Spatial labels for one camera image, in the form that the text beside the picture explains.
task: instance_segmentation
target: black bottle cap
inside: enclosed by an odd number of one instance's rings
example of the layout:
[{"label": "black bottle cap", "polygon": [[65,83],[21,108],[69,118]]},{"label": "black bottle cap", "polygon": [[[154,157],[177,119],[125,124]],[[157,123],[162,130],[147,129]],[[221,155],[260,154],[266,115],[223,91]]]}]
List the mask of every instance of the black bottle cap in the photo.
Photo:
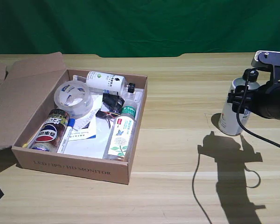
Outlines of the black bottle cap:
[{"label": "black bottle cap", "polygon": [[129,83],[127,92],[134,93],[135,92],[135,83]]},{"label": "black bottle cap", "polygon": [[258,71],[253,70],[253,69],[246,69],[243,73],[243,79],[247,80],[249,74],[249,80],[248,82],[256,82],[258,78]]}]

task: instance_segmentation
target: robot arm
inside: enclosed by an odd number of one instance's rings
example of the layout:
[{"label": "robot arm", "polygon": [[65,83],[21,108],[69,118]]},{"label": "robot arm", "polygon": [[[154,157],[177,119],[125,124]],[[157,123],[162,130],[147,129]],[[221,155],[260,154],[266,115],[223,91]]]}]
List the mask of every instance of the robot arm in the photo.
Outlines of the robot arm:
[{"label": "robot arm", "polygon": [[[240,113],[247,109],[263,118],[280,120],[280,52],[256,52],[251,65],[254,69],[270,72],[270,80],[255,90],[248,90],[240,108]],[[232,103],[232,110],[237,112],[244,95],[244,86],[237,86],[234,92],[228,94],[228,103]]]}]

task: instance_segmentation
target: blue marker cap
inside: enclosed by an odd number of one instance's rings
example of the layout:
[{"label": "blue marker cap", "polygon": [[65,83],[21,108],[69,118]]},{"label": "blue marker cap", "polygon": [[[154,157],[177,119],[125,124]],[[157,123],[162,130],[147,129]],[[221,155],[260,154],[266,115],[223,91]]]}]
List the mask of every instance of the blue marker cap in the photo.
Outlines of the blue marker cap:
[{"label": "blue marker cap", "polygon": [[73,127],[74,124],[75,124],[75,119],[70,118],[69,123],[68,123],[68,126]]}]

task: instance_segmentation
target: white bottle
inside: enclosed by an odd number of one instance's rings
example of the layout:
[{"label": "white bottle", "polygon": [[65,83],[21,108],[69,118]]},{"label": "white bottle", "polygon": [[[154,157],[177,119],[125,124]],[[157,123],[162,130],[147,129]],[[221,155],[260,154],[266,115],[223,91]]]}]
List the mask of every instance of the white bottle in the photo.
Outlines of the white bottle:
[{"label": "white bottle", "polygon": [[122,96],[130,84],[123,76],[90,71],[86,78],[86,85],[91,91]]},{"label": "white bottle", "polygon": [[[232,81],[230,89],[228,92],[231,90],[235,90],[235,88],[238,85],[245,85],[246,80],[247,80],[247,72],[250,70],[245,70],[244,74],[240,78],[236,78]],[[260,85],[256,82],[258,77],[258,72],[255,70],[250,71],[249,74],[249,82],[248,82],[248,89],[249,90],[254,90],[260,87]],[[250,116],[250,111],[245,109],[244,114],[239,114],[239,119],[241,123],[245,126],[249,116]],[[232,111],[232,104],[226,102],[224,104],[220,119],[219,119],[219,129],[221,132],[231,135],[231,136],[236,136],[242,133],[243,129],[239,126],[236,113]]]},{"label": "white bottle", "polygon": [[121,114],[115,119],[103,159],[127,161],[131,150],[131,136],[135,128],[137,103],[126,100]]}]

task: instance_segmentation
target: can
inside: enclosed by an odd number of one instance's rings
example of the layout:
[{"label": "can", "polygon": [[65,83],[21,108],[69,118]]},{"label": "can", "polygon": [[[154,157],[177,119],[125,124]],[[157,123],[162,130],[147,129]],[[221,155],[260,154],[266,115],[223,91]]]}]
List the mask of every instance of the can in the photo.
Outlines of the can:
[{"label": "can", "polygon": [[57,152],[69,122],[69,114],[61,109],[52,110],[39,131],[32,149]]},{"label": "can", "polygon": [[[243,76],[236,78],[232,81],[230,89],[235,90],[235,88],[239,85],[245,85],[247,80],[247,73],[249,72],[249,80],[248,80],[248,89],[254,90],[260,87],[259,83],[257,83],[258,72],[252,69],[246,69]],[[232,111],[232,104],[227,102],[227,98],[219,119],[219,130],[224,134],[230,136],[236,136],[242,133],[243,129],[240,127],[237,121],[237,113]],[[245,109],[244,114],[239,114],[239,120],[242,125],[245,126],[250,117],[251,112]]]}]

